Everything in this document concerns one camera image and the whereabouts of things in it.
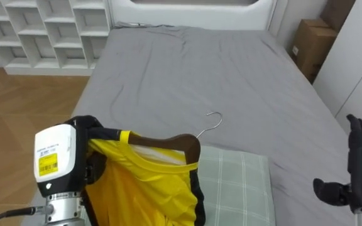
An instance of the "wooden hanger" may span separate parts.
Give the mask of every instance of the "wooden hanger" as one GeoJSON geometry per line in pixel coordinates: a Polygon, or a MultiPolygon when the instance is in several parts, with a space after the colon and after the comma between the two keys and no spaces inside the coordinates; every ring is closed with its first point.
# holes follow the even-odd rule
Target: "wooden hanger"
{"type": "Polygon", "coordinates": [[[192,134],[181,134],[168,139],[152,139],[131,133],[129,135],[128,144],[183,151],[185,153],[185,161],[187,164],[197,163],[200,156],[200,142],[198,137],[200,137],[206,131],[217,128],[223,121],[222,114],[219,112],[211,112],[206,116],[211,114],[220,115],[219,123],[217,123],[217,125],[212,128],[203,130],[196,137],[192,134]]]}

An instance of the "yellow label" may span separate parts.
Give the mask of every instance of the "yellow label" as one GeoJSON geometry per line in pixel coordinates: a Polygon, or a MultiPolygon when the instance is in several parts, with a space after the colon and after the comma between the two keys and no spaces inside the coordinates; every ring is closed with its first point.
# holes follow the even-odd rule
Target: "yellow label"
{"type": "Polygon", "coordinates": [[[40,176],[58,171],[57,154],[51,154],[38,159],[38,172],[40,176]]]}

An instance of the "gray bed sheet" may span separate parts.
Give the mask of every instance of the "gray bed sheet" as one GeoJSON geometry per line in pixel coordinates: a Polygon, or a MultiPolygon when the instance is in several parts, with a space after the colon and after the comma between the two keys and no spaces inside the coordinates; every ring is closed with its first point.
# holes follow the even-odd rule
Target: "gray bed sheet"
{"type": "Polygon", "coordinates": [[[201,143],[269,157],[278,226],[352,225],[312,180],[347,182],[347,136],[267,31],[187,27],[111,31],[74,115],[144,136],[204,133],[201,143]]]}

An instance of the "headboard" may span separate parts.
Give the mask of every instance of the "headboard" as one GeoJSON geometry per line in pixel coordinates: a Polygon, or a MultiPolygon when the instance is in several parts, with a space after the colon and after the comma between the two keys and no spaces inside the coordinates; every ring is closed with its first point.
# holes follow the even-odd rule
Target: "headboard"
{"type": "Polygon", "coordinates": [[[189,4],[190,0],[107,1],[113,24],[125,22],[195,26],[212,30],[269,30],[275,36],[288,3],[288,0],[235,0],[254,2],[223,5],[216,4],[222,0],[200,0],[209,4],[189,4]]]}

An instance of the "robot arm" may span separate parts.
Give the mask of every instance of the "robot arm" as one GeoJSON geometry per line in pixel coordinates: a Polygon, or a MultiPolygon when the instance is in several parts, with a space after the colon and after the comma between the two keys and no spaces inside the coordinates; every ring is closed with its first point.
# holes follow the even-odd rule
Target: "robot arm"
{"type": "Polygon", "coordinates": [[[352,115],[348,115],[348,120],[351,124],[348,156],[350,184],[324,183],[315,179],[313,186],[321,201],[334,206],[349,205],[356,216],[356,225],[362,226],[362,120],[352,115]]]}
{"type": "Polygon", "coordinates": [[[85,190],[103,174],[107,158],[88,153],[89,129],[102,127],[92,116],[77,116],[49,127],[35,136],[34,174],[45,206],[10,210],[4,217],[44,215],[46,226],[84,226],[82,208],[93,226],[98,226],[85,190]]]}

